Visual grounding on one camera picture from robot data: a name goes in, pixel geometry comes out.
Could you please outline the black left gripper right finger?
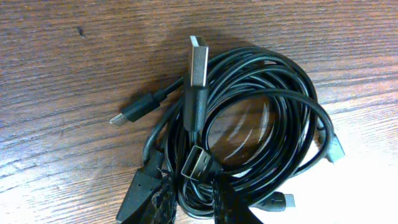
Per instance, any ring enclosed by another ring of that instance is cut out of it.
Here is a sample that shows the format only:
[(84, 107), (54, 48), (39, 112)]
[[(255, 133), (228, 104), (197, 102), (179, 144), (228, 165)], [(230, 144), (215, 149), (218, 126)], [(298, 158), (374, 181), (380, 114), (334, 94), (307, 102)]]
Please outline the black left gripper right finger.
[(224, 179), (213, 181), (213, 212), (216, 224), (262, 224)]

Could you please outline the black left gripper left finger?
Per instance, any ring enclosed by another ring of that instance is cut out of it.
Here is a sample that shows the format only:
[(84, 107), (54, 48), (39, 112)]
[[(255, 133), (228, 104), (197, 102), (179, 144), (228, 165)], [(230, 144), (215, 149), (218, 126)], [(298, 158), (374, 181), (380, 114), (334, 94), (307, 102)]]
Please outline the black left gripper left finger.
[(124, 197), (117, 223), (174, 223), (177, 196), (173, 175), (164, 170), (141, 167)]

